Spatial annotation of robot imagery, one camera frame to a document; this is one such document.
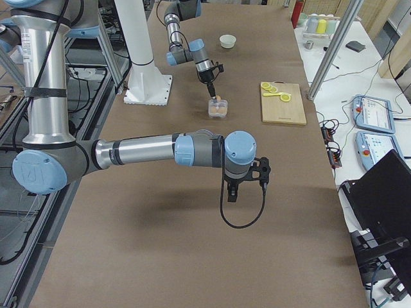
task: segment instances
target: table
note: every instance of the table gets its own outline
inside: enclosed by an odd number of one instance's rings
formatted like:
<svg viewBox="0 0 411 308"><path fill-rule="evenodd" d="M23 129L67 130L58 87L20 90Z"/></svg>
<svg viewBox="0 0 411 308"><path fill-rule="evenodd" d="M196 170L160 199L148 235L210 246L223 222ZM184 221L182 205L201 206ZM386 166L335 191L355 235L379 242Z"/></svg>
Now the table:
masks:
<svg viewBox="0 0 411 308"><path fill-rule="evenodd" d="M304 43L307 39L302 36L302 32L303 28L295 29L295 37L297 39L302 61L304 62L304 70L307 79L308 81L312 81L319 68L322 57L325 55L323 47L328 46L329 41L315 39L313 49L308 50L304 48ZM361 53L355 53L354 51L345 48L345 44L351 40L361 42L366 46L366 49ZM348 119L342 111L343 105L349 103L355 95L365 94L368 91L367 95L369 96L389 99L392 103L393 110L399 110L398 105L395 103L397 98L397 102L404 112L401 115L396 115L396 117L407 117L411 115L411 106L406 97L401 94L401 90L398 88L395 81L392 79L380 78L380 76L376 74L378 66L382 63L381 56L360 22L353 23L342 46L343 47L341 47L334 60L334 64L338 66L339 69L331 66L331 69L326 76L326 80L337 77L340 74L360 72L368 67L372 67L374 64L375 66L362 73L341 76L337 79L324 82L314 101L317 110L324 114L326 119L336 118L341 123L347 122L347 124L340 126L337 129L337 133L334 135L335 140L341 146L344 145L347 136L346 146L344 147L342 155L342 167L338 168L336 172L335 183L337 186L345 180L359 179L365 173L365 169L362 167L361 160L356 152L354 142L355 133L359 131L359 129L354 127L352 106L350 104L345 108L345 111L349 116ZM411 140L409 138L411 122L396 121L395 125L396 137L401 150L404 156L409 156L409 154L411 154ZM361 230L345 195L343 192L340 192L339 195L348 229L350 232ZM378 282L374 288L373 295L378 303L381 303L387 296L382 288L387 282L388 280L382 280L381 282ZM389 302L385 307L411 307L411 297L407 296L401 302Z"/></svg>
<svg viewBox="0 0 411 308"><path fill-rule="evenodd" d="M124 105L119 98L102 137L249 131L258 156L271 159L266 211L251 228L225 225L218 169L167 161L88 175L31 307L365 308L313 103L304 99L306 126L261 122L260 81L308 90L288 10L206 4L203 16L182 23L187 38L204 38L209 57L225 65L215 82L229 101L223 120L208 117L206 87L192 63L166 65L166 32L154 14L149 29L156 65L174 75L168 106ZM218 45L224 33L237 37L235 48ZM227 215L247 222L260 201L258 185L243 184Z"/></svg>

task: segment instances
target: white pillar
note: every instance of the white pillar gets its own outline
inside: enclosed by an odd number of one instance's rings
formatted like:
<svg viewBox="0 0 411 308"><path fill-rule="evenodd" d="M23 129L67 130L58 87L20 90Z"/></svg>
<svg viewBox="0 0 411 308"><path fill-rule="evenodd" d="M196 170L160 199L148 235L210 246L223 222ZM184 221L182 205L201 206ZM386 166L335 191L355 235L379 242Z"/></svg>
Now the white pillar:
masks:
<svg viewBox="0 0 411 308"><path fill-rule="evenodd" d="M172 76L162 75L154 64L142 0L114 0L114 2L128 52L133 61L124 102L167 105Z"/></svg>

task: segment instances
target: barcode sticker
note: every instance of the barcode sticker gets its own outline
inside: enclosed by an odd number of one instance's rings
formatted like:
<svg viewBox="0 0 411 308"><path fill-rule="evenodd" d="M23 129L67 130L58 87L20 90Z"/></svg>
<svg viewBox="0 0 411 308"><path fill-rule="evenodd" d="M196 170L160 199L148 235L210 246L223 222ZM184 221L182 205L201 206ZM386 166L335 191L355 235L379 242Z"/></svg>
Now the barcode sticker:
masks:
<svg viewBox="0 0 411 308"><path fill-rule="evenodd" d="M30 33L21 33L21 47L23 50L23 62L32 62L33 53L31 50Z"/></svg>

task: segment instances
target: white table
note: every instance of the white table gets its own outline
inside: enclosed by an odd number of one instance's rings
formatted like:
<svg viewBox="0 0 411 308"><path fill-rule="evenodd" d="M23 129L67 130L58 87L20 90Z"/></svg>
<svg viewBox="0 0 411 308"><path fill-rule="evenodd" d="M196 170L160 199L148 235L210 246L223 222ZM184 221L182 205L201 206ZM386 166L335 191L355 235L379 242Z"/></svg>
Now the white table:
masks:
<svg viewBox="0 0 411 308"><path fill-rule="evenodd" d="M307 80L312 81L315 73L319 68L321 60L325 55L323 47L329 46L329 40L325 39L312 39L304 38L302 35L303 28L295 29L295 37L299 46L302 61L304 62L304 69L306 71ZM311 50L304 47L304 43L308 40L314 40L314 46ZM357 40L366 46L366 49L357 53L345 47L345 44L351 40ZM361 178L365 173L365 169L362 167L361 160L357 154L355 145L355 134L358 129L354 126L352 104L347 105L344 109L349 116L349 119L342 111L342 106L352 100L357 94L365 94L374 96L377 98L389 99L392 104L393 110L399 110L399 107L395 104L395 98L401 93L400 89L396 85L394 80L382 79L376 74L378 66L381 64L377 62L381 60L381 56L377 52L371 39L368 37L364 28L360 22L354 22L351 26L347 37L338 52L334 64L339 67L337 69L331 66L331 69L326 76L326 80L334 78L341 74L360 72L370 66L376 64L373 68L368 69L360 74L350 74L347 76L341 76L335 80L330 80L322 84L321 90L315 98L315 106L319 112L324 114L326 119L338 119L341 123L334 140L336 140L342 147L345 143L345 137L347 136L347 142L342 154L342 167L336 169L335 183L339 186L345 180L355 180ZM397 102L401 105L404 112L395 117L411 117L411 106L408 103L404 95L397 97ZM411 156L411 138L409 133L411 132L411 121L396 121L396 137L399 142L399 146L404 156ZM411 161L408 160L407 164L411 166ZM340 192L340 201L344 210L345 221L347 223L350 232L355 230L361 230L359 223L357 222L353 211L351 210L348 201L346 200L343 192ZM373 298L377 303L381 303L387 294L383 290L383 286L388 280L382 280L378 282L373 289ZM410 308L411 296L406 296L401 302L389 302L384 307L387 308Z"/></svg>

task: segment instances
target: light blue control panel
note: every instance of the light blue control panel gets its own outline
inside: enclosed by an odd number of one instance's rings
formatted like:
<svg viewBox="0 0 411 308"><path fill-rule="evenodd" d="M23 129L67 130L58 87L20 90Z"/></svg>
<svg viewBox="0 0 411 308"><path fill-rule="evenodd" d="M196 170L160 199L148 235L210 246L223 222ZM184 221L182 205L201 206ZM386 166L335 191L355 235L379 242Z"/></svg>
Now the light blue control panel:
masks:
<svg viewBox="0 0 411 308"><path fill-rule="evenodd" d="M353 99L353 115L359 128L381 133L395 133L390 101L357 95Z"/></svg>
<svg viewBox="0 0 411 308"><path fill-rule="evenodd" d="M370 170L391 149L404 158L395 135L388 133L358 132L355 137L362 165Z"/></svg>

